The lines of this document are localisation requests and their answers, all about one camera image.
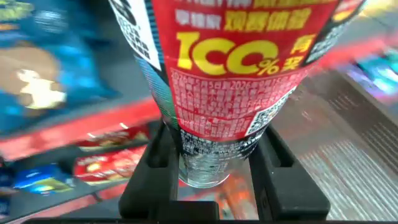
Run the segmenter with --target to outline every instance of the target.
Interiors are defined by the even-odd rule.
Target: yellow text
[[[304,28],[311,13],[309,7],[274,12],[226,11],[224,30],[236,32],[299,30]]]
[[[310,6],[315,4],[325,4],[333,1],[336,0],[254,0],[253,9]]]
[[[257,53],[265,59],[277,58],[279,54],[278,46],[268,40],[253,40],[236,46],[233,41],[219,37],[199,40],[199,32],[179,32],[177,39],[180,41],[177,66],[191,70],[196,65],[208,75],[225,75],[226,73],[252,75],[265,66],[243,65],[243,59],[246,56]],[[210,52],[222,53],[225,58],[224,62],[209,61],[207,55]]]

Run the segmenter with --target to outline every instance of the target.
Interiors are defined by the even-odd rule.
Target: snack bag
[[[77,0],[0,1],[0,134],[115,96],[88,44],[93,19]]]
[[[174,138],[180,178],[225,180],[362,0],[109,0]]]
[[[34,42],[63,42],[70,33],[84,40],[100,39],[91,15],[77,0],[2,0],[0,34],[8,44],[21,39]]]
[[[130,178],[145,146],[107,152],[78,158],[73,173],[76,178],[90,185],[126,180]]]
[[[62,44],[0,48],[0,133],[37,121],[47,110],[69,110],[116,94],[98,76],[91,50],[77,36]]]

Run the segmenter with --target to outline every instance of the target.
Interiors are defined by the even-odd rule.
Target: store shelf
[[[160,111],[150,97],[145,78],[134,60],[133,51],[119,30],[108,2],[95,3],[93,9],[95,14],[101,15],[98,18],[101,18],[100,25],[104,34],[112,40],[111,46],[96,52],[100,75],[121,93],[121,97],[77,108],[70,114],[46,119],[29,129],[3,138],[0,141],[2,156],[8,161],[16,161],[14,165],[20,169],[48,162],[71,163],[76,157],[88,154],[74,146],[65,145],[87,139],[88,134],[117,131],[120,123],[136,126],[160,118]],[[382,25],[371,17],[361,19],[365,21],[354,21],[350,27],[361,27],[363,32],[359,33],[359,29],[349,27],[339,46],[319,61],[322,68],[378,52],[393,43],[398,44],[398,32],[395,33],[394,23],[387,22],[389,19],[383,19]],[[71,213],[66,214],[66,217],[89,217],[90,214],[96,218],[117,217],[118,195],[123,192],[124,186],[124,182],[89,186],[77,180],[74,190],[61,194],[43,197],[19,192],[12,196],[11,216],[0,222],[15,224],[26,218],[58,216],[68,212]],[[97,199],[91,195],[93,193],[96,193],[97,199],[104,201],[97,203]],[[74,211],[88,205],[92,206]]]

